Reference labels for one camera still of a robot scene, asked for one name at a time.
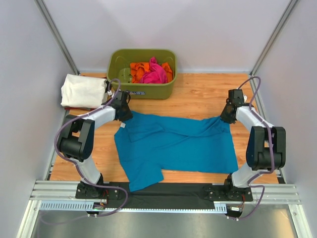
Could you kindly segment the blue t shirt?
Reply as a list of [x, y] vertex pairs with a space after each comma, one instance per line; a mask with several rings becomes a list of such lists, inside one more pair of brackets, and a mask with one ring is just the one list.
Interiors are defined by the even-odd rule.
[[131, 192], [163, 181], [163, 170], [230, 174], [238, 170], [230, 125], [133, 112], [114, 135]]

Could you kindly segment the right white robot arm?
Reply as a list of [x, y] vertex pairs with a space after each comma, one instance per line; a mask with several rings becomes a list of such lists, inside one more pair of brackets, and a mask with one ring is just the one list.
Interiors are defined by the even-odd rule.
[[245, 164], [231, 173], [224, 182], [224, 196], [234, 200], [262, 175], [272, 174], [276, 169], [284, 167], [286, 130], [266, 121], [252, 104], [246, 103], [241, 89], [228, 91], [220, 118], [229, 124], [239, 121], [250, 133]]

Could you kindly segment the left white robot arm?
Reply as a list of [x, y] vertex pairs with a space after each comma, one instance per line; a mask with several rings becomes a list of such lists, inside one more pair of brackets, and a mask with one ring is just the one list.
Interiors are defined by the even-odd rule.
[[106, 103], [91, 112], [67, 115], [64, 119], [55, 136], [54, 148], [59, 156], [75, 166], [81, 177], [76, 198], [106, 198], [110, 186], [104, 184], [103, 175], [92, 158], [95, 130], [114, 120], [125, 122], [133, 118], [128, 106], [130, 99], [128, 91], [118, 90]]

